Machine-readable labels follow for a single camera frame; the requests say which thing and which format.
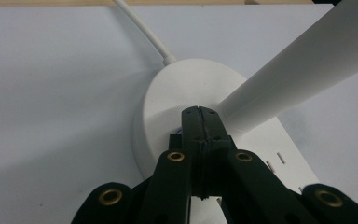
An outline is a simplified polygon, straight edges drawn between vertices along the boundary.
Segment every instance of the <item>wooden edge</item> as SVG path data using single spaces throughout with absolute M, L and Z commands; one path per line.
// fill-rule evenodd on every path
M 313 4 L 312 0 L 127 0 L 130 5 Z M 0 0 L 0 7 L 113 6 L 111 0 Z

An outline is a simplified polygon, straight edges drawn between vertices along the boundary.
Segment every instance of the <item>white surface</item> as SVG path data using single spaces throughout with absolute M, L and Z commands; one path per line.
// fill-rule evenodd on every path
M 330 10 L 221 103 L 226 125 L 248 132 L 358 73 L 358 1 Z
M 182 60 L 162 69 L 150 84 L 133 121 L 132 149 L 144 178 L 153 174 L 160 154 L 168 149 L 167 136 L 180 129 L 184 109 L 201 105 L 221 114 L 219 103 L 244 81 L 243 76 L 221 63 L 202 59 Z M 300 193 L 304 186 L 318 182 L 277 118 L 246 134 L 225 126 L 237 148 L 256 153 L 287 188 Z M 222 219 L 214 199 L 191 205 L 191 223 Z
M 178 58 L 249 77 L 330 8 L 134 9 Z M 68 223 L 102 183 L 138 184 L 131 120 L 162 67 L 115 8 L 1 7 L 0 223 Z M 358 75 L 281 118 L 322 182 L 358 202 Z

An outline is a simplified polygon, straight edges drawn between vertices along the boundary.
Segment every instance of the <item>white tabletop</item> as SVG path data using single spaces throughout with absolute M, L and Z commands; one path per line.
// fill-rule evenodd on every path
M 249 77 L 331 7 L 134 9 L 178 59 Z M 116 8 L 0 7 L 0 223 L 68 223 L 101 184 L 140 183 L 131 121 L 162 66 Z M 358 75 L 279 119 L 320 180 L 358 202 Z

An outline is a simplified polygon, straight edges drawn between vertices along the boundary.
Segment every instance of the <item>circular hole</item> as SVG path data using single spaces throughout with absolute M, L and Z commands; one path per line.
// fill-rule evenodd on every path
M 119 189 L 107 189 L 100 194 L 98 200 L 101 204 L 109 206 L 120 202 L 123 197 L 123 193 Z
M 170 161 L 182 161 L 185 159 L 185 155 L 181 152 L 171 152 L 168 154 L 168 160 Z
M 249 154 L 246 153 L 246 152 L 237 153 L 237 154 L 235 155 L 235 157 L 236 157 L 237 160 L 239 160 L 239 161 L 251 161 L 251 160 L 252 160 L 252 156 L 249 155 Z
M 300 218 L 298 218 L 296 215 L 293 215 L 293 214 L 284 215 L 284 220 L 290 224 L 300 224 L 301 223 Z
M 323 194 L 321 194 L 321 197 L 328 203 L 336 203 L 337 202 L 337 199 L 331 194 L 323 193 Z
M 330 207 L 340 207 L 342 204 L 344 204 L 342 199 L 340 199 L 336 194 L 324 189 L 315 190 L 315 196 L 317 199 L 319 199 L 319 201 L 327 204 Z
M 182 156 L 180 155 L 180 154 L 172 154 L 171 155 L 171 158 L 173 158 L 173 159 L 179 159 L 179 158 L 181 158 Z
M 108 192 L 103 196 L 105 201 L 112 201 L 118 196 L 117 192 Z
M 166 214 L 158 214 L 155 216 L 155 224 L 168 223 L 168 216 Z

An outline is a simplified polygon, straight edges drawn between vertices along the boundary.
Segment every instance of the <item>black plastic part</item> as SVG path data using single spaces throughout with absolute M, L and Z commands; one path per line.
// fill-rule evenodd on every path
M 103 205 L 100 203 L 100 195 L 109 189 L 118 189 L 122 192 L 122 198 L 118 203 Z M 131 205 L 131 189 L 123 184 L 108 183 L 93 190 L 86 201 L 77 211 L 74 224 L 111 224 L 126 223 L 127 211 Z
M 244 155 L 246 160 L 241 161 L 239 155 Z M 252 220 L 252 223 L 287 224 L 291 220 L 304 224 L 318 223 L 253 152 L 232 151 L 227 154 L 227 162 L 231 177 L 226 184 L 223 201 L 226 200 L 231 208 L 232 217 L 238 219 L 244 216 L 245 219 Z
M 120 190 L 120 201 L 101 204 L 107 189 Z M 237 150 L 215 111 L 197 106 L 182 112 L 182 134 L 170 135 L 153 177 L 134 189 L 98 187 L 73 223 L 188 224 L 191 196 L 222 196 L 228 224 L 358 223 L 358 204 L 345 194 L 320 184 L 292 192 L 257 155 Z
M 338 189 L 309 185 L 301 200 L 321 223 L 358 223 L 358 204 Z

